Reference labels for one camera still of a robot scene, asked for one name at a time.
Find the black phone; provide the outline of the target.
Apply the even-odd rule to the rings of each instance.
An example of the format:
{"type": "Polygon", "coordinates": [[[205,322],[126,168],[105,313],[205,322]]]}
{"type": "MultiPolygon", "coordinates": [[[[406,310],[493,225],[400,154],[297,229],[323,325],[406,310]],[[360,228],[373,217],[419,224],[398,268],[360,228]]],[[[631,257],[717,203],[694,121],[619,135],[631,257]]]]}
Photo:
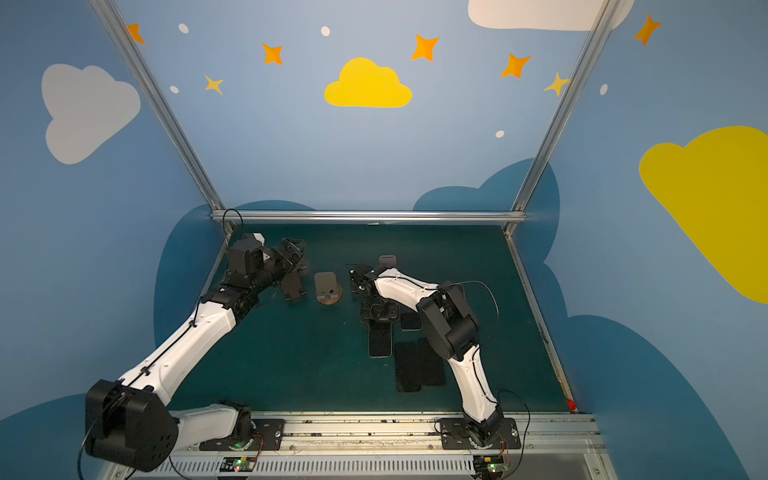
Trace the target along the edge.
{"type": "Polygon", "coordinates": [[[400,314],[400,327],[402,331],[419,331],[422,328],[419,314],[413,311],[402,312],[400,314]]]}
{"type": "Polygon", "coordinates": [[[370,325],[368,331],[368,354],[371,358],[388,358],[392,355],[392,327],[370,325]]]}
{"type": "Polygon", "coordinates": [[[418,392],[422,388],[416,342],[398,342],[394,345],[395,382],[399,393],[418,392]]]}
{"type": "Polygon", "coordinates": [[[422,386],[440,387],[446,384],[444,359],[431,347],[426,338],[417,341],[419,378],[422,386]]]}

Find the black folding phone stand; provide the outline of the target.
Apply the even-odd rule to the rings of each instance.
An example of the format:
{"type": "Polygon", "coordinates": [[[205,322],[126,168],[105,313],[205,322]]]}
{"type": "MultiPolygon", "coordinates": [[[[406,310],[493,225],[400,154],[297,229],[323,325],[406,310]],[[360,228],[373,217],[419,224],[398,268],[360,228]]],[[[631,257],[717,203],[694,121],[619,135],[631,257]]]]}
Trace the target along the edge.
{"type": "Polygon", "coordinates": [[[280,290],[287,303],[297,302],[306,296],[301,275],[291,272],[280,282],[280,290]]]}

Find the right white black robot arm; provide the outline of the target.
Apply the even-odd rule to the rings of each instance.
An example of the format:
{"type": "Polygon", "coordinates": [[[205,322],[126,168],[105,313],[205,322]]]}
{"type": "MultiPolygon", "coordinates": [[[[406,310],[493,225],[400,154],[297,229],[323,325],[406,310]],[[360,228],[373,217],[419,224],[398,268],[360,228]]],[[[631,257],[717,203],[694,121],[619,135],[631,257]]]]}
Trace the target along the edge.
{"type": "Polygon", "coordinates": [[[469,438],[479,448],[489,447],[504,414],[482,365],[479,321],[459,286],[428,283],[396,268],[365,264],[349,273],[355,292],[394,301],[419,315],[429,345],[453,372],[469,438]]]}

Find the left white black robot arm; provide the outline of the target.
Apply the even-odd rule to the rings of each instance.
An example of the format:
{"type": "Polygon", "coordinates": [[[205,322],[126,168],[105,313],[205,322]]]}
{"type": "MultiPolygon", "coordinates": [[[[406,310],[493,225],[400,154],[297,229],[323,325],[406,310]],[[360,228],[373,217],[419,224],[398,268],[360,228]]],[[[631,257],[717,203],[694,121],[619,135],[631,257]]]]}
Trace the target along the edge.
{"type": "Polygon", "coordinates": [[[203,357],[259,306],[263,291],[299,279],[305,249],[305,242],[287,238],[269,248],[257,234],[229,247],[224,276],[180,327],[118,379],[88,390],[78,454],[149,472],[174,451],[209,441],[247,449],[256,435],[250,407],[231,401],[181,411],[168,406],[203,357]]]}

